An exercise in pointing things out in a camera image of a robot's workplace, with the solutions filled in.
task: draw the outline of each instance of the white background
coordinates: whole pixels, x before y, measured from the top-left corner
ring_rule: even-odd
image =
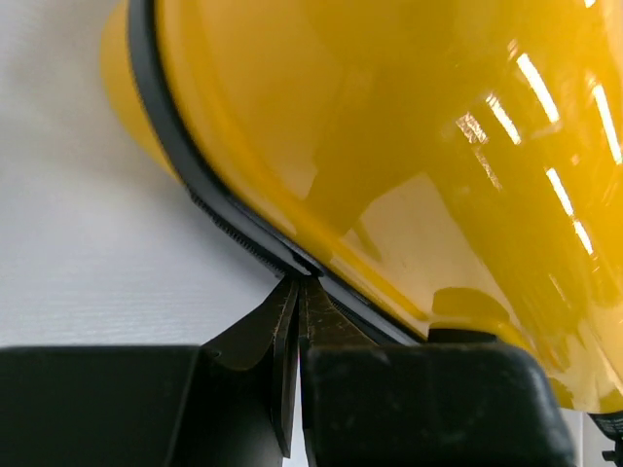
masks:
[[[108,109],[97,54],[114,3],[0,0],[3,346],[201,343],[275,285]],[[578,465],[602,465],[609,443],[566,418]],[[300,431],[285,465],[307,465]]]

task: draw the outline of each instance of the white surface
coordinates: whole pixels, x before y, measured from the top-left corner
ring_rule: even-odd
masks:
[[[114,3],[0,1],[0,345],[208,341],[275,285],[108,109]],[[600,465],[603,438],[567,417]],[[307,465],[300,431],[285,465]]]

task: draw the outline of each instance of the glossy yellow plastic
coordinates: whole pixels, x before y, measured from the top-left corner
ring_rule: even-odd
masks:
[[[163,160],[124,8],[106,85]],[[157,32],[205,158],[277,229],[422,335],[495,333],[564,407],[623,410],[619,0],[157,0]]]

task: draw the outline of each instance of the black plastic part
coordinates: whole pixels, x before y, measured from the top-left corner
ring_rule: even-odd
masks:
[[[312,258],[272,225],[245,206],[208,166],[177,111],[166,84],[158,51],[155,0],[129,0],[128,44],[134,81],[152,128],[180,178],[196,200],[225,223],[229,235],[251,245],[277,269],[320,275],[323,287],[340,304],[375,330],[375,340],[413,344],[423,338],[358,294],[340,277]]]
[[[614,444],[614,450],[606,450],[603,453],[606,462],[613,462],[616,467],[623,467],[623,441]]]
[[[280,466],[292,436],[297,293],[282,281],[202,347],[0,352],[0,465]]]
[[[0,465],[162,466],[198,347],[0,352]]]
[[[312,467],[572,467],[546,376],[500,343],[372,345],[312,281],[300,298]]]
[[[623,412],[591,413],[591,418],[604,435],[614,441],[614,450],[604,452],[604,460],[623,467]]]

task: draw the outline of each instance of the black rubber edge trim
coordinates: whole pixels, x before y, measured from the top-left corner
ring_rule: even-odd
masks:
[[[169,160],[193,196],[251,244],[267,261],[288,273],[317,275],[327,293],[342,309],[356,316],[356,324],[377,343],[415,344],[423,338],[355,291],[276,228],[245,206],[208,166],[177,112],[166,84],[158,51],[156,0],[129,0],[128,46],[139,96],[152,128]]]

